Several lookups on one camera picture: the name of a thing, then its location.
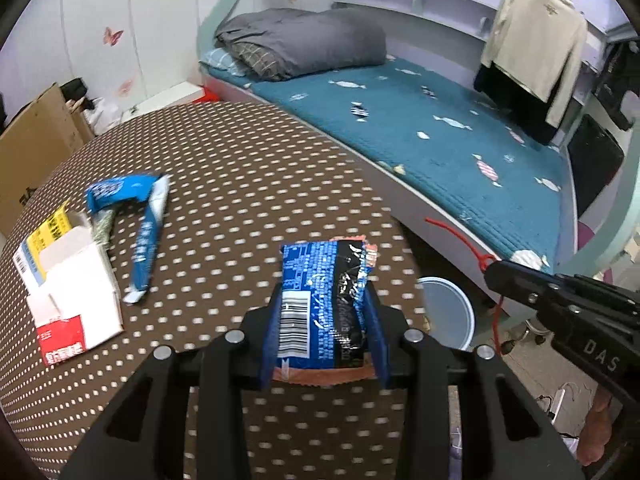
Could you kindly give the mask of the dark blue snack packet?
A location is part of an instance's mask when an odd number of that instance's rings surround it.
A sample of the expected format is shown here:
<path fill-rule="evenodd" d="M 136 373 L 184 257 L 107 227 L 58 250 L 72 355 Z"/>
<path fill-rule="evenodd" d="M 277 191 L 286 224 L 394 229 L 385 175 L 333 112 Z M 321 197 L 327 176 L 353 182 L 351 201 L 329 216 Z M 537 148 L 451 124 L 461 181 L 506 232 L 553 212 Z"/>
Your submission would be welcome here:
<path fill-rule="evenodd" d="M 375 378 L 363 305 L 378 248 L 362 235 L 281 248 L 279 348 L 273 378 L 331 387 Z"/>

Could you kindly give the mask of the blue white tube wrapper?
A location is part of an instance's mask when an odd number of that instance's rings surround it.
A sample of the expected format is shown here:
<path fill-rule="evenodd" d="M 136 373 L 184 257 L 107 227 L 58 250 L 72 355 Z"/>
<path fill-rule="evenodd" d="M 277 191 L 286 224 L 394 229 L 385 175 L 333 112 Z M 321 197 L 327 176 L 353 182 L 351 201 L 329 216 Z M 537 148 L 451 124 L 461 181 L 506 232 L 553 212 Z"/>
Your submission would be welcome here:
<path fill-rule="evenodd" d="M 145 205 L 132 257 L 131 282 L 128 292 L 122 298 L 125 304 L 137 304 L 149 289 L 168 195 L 169 177 L 161 176 L 153 183 Z"/>

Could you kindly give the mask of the white red medicine box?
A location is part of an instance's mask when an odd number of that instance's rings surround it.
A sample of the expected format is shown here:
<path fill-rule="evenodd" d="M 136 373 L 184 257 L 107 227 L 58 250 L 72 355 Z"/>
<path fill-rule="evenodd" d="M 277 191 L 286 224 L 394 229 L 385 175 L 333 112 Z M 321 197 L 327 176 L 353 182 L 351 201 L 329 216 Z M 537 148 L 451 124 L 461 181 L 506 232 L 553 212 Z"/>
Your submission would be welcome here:
<path fill-rule="evenodd" d="M 44 282 L 27 296 L 44 364 L 99 347 L 124 331 L 119 291 L 105 250 L 88 226 L 44 248 Z"/>

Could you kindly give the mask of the blue snack wrapper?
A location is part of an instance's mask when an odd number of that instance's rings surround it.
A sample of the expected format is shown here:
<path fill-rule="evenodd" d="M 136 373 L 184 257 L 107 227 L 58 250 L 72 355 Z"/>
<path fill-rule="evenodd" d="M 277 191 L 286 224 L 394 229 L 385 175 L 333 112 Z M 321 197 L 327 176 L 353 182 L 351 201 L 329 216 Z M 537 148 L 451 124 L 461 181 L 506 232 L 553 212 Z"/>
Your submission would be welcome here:
<path fill-rule="evenodd" d="M 93 183 L 85 192 L 88 211 L 90 214 L 97 214 L 103 209 L 130 200 L 145 203 L 157 180 L 157 176 L 150 174 L 130 174 Z"/>

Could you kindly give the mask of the yellow white medicine box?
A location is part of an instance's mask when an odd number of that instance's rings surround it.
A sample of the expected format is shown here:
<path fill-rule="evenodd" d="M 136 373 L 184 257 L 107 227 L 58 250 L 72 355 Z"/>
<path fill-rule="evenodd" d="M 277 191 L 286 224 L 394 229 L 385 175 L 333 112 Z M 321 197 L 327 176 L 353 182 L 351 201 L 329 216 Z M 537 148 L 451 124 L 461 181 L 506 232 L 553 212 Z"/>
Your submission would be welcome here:
<path fill-rule="evenodd" d="M 12 261 L 29 294 L 44 283 L 47 270 L 64 259 L 70 250 L 65 247 L 53 249 L 52 254 L 46 258 L 43 258 L 42 253 L 76 228 L 90 231 L 91 222 L 82 212 L 69 210 L 68 203 L 65 202 L 18 244 Z"/>

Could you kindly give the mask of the light blue trash bin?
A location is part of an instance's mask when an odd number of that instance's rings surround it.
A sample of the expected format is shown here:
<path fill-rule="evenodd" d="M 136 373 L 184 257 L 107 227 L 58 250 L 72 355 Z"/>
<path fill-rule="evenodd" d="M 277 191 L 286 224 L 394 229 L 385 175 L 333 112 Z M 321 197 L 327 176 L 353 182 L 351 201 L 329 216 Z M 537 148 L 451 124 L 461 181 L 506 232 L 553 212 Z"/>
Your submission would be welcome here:
<path fill-rule="evenodd" d="M 475 315 L 469 298 L 444 278 L 420 278 L 427 333 L 451 349 L 469 350 L 475 333 Z"/>

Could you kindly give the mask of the brown polka dot tablecloth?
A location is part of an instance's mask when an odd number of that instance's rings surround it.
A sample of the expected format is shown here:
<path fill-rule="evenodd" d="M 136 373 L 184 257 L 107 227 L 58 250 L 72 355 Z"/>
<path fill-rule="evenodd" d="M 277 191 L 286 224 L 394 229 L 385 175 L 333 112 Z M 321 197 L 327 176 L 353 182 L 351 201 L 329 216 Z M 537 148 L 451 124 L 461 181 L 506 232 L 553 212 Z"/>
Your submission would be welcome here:
<path fill-rule="evenodd" d="M 99 349 L 46 367 L 12 261 L 68 200 L 86 210 L 89 184 L 168 174 L 162 236 L 125 331 Z M 281 276 L 280 247 L 363 235 L 378 246 L 370 276 L 382 303 L 417 323 L 414 263 L 401 230 L 355 156 L 277 107 L 207 103 L 160 110 L 98 136 L 38 188 L 1 256 L 1 406 L 32 463 L 56 479 L 80 439 L 160 344 L 205 346 L 262 307 Z M 248 456 L 259 479 L 393 479 L 403 391 L 374 380 L 332 388 L 272 383 L 244 394 Z"/>

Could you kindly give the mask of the teal bed mattress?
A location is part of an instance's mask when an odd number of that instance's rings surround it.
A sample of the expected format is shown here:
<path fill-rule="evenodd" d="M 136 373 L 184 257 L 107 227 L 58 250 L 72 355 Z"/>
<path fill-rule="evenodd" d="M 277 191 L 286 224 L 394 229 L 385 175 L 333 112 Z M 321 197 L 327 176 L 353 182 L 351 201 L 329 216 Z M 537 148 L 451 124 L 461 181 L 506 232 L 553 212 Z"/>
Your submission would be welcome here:
<path fill-rule="evenodd" d="M 553 270 L 566 162 L 484 96 L 393 56 L 284 81 L 201 66 L 396 174 L 500 257 Z"/>

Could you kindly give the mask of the green silver wrapper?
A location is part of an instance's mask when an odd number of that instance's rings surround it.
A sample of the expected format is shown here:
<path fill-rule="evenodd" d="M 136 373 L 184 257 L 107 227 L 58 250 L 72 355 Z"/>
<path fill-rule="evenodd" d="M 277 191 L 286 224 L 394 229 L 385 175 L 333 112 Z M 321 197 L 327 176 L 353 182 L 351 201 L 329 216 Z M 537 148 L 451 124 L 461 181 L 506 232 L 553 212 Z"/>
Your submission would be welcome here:
<path fill-rule="evenodd" d="M 110 247 L 116 216 L 117 208 L 107 207 L 98 211 L 92 218 L 92 239 L 102 248 L 107 249 Z"/>

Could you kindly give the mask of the cream sweater on hanger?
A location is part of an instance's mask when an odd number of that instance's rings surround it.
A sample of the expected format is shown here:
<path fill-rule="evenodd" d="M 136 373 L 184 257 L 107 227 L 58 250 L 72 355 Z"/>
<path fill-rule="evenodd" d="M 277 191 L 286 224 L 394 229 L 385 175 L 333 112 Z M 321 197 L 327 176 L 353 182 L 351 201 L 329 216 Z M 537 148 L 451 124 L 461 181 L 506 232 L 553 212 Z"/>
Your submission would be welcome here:
<path fill-rule="evenodd" d="M 497 66 L 547 103 L 546 123 L 557 127 L 573 95 L 587 32 L 572 0 L 501 0 L 480 64 Z"/>

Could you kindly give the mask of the red stool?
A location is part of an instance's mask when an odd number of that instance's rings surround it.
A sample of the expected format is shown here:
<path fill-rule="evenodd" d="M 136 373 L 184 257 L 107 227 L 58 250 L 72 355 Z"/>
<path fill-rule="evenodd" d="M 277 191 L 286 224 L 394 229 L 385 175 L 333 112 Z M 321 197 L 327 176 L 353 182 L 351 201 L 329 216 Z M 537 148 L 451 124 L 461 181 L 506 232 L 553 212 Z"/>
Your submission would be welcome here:
<path fill-rule="evenodd" d="M 192 103 L 193 104 L 210 103 L 210 102 L 216 103 L 216 102 L 219 102 L 220 100 L 221 100 L 221 97 L 218 96 L 218 94 L 216 94 L 209 88 L 202 87 L 201 94 L 196 99 L 194 99 Z"/>

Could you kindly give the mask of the blue striped pillow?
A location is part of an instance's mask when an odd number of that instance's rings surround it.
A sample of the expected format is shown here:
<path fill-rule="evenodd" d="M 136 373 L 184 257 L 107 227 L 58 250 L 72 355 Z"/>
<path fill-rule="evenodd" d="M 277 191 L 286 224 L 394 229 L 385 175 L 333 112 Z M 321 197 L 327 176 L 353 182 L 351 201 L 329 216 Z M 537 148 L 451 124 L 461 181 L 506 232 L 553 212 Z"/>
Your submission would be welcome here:
<path fill-rule="evenodd" d="M 215 70 L 221 70 L 235 77 L 244 77 L 250 73 L 250 68 L 240 60 L 237 60 L 225 48 L 213 48 L 200 56 L 200 62 Z"/>

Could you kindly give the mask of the grey folded duvet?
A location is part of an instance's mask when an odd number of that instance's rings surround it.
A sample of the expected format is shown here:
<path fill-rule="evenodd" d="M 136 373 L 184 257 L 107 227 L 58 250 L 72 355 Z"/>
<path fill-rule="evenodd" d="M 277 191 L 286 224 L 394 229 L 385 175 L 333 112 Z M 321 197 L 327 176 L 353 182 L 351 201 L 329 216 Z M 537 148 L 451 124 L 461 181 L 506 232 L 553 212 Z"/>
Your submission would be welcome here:
<path fill-rule="evenodd" d="M 341 68 L 386 61 L 386 33 L 362 12 L 268 9 L 230 18 L 215 38 L 253 74 L 289 80 Z"/>

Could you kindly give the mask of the brown cardboard box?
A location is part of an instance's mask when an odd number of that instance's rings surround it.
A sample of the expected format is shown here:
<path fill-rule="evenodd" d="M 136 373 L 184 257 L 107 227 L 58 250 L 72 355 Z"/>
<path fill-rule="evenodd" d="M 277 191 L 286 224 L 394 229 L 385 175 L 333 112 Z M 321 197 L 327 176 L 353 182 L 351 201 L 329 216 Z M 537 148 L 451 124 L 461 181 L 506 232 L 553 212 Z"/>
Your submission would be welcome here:
<path fill-rule="evenodd" d="M 67 106 L 58 84 L 52 84 L 14 117 L 0 144 L 3 236 L 10 234 L 37 188 L 93 138 L 93 128 L 81 110 Z"/>

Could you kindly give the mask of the mint green bunk bed frame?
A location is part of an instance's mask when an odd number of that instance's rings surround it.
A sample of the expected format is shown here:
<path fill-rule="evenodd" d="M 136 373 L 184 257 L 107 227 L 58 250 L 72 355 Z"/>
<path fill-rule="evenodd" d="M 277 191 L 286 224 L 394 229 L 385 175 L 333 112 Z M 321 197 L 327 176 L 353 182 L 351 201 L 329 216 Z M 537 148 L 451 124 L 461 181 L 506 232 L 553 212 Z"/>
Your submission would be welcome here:
<path fill-rule="evenodd" d="M 352 150 L 393 215 L 469 278 L 446 232 L 547 273 L 612 266 L 639 222 L 639 145 L 599 28 L 610 0 L 219 0 L 198 30 L 209 86 L 277 105 Z"/>

